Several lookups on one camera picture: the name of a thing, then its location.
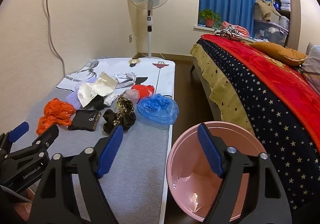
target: potted plant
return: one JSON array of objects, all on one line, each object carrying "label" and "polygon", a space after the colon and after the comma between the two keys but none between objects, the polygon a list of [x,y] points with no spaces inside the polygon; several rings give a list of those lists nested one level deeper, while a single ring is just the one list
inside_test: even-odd
[{"label": "potted plant", "polygon": [[199,12],[199,18],[204,20],[205,27],[210,28],[221,22],[220,14],[213,12],[211,9],[205,9]]}]

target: green leaves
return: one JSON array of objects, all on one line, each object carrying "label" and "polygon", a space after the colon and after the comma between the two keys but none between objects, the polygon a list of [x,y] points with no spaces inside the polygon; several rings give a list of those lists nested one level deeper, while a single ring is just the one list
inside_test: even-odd
[{"label": "green leaves", "polygon": [[199,12],[199,18],[201,18],[202,20],[212,19],[215,21],[215,25],[221,24],[220,14],[213,12],[211,9],[205,9],[205,10],[202,10],[201,12]]}]

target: pink plastic bowl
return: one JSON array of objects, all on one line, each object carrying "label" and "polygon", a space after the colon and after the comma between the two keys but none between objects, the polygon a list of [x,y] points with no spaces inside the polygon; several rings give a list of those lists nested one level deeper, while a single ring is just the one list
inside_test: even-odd
[{"label": "pink plastic bowl", "polygon": [[[265,152],[262,144],[247,130],[227,122],[205,123],[210,132],[227,146],[257,156]],[[174,143],[167,161],[167,181],[179,207],[190,217],[203,221],[219,190],[221,179],[212,173],[197,136],[198,125],[185,131]],[[230,220],[239,218],[248,186],[248,174],[242,176],[236,206]]]}]

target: orange plastic bag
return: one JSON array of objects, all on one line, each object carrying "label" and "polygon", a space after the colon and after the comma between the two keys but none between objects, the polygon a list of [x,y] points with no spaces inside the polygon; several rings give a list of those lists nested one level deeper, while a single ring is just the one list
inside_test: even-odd
[{"label": "orange plastic bag", "polygon": [[76,110],[71,104],[54,98],[45,105],[44,116],[39,119],[36,133],[42,134],[55,123],[70,126],[72,123],[70,117],[75,112]]}]

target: blue gripper pad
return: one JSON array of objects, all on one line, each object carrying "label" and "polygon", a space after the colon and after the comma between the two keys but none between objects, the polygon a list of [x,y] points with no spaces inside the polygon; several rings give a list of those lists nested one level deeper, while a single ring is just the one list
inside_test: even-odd
[{"label": "blue gripper pad", "polygon": [[14,143],[20,137],[22,137],[25,133],[29,131],[29,124],[27,122],[22,122],[15,129],[13,129],[9,134],[9,141]]},{"label": "blue gripper pad", "polygon": [[116,154],[119,150],[123,139],[123,128],[122,126],[117,126],[115,132],[104,148],[103,152],[99,158],[99,168],[96,171],[98,178],[102,178],[103,175],[110,171],[113,160],[116,157]]},{"label": "blue gripper pad", "polygon": [[222,159],[218,150],[214,146],[209,134],[204,129],[203,125],[199,125],[197,133],[198,140],[201,144],[205,156],[207,157],[211,171],[217,174],[219,178],[221,178],[221,176],[224,174],[224,170],[222,168]]}]

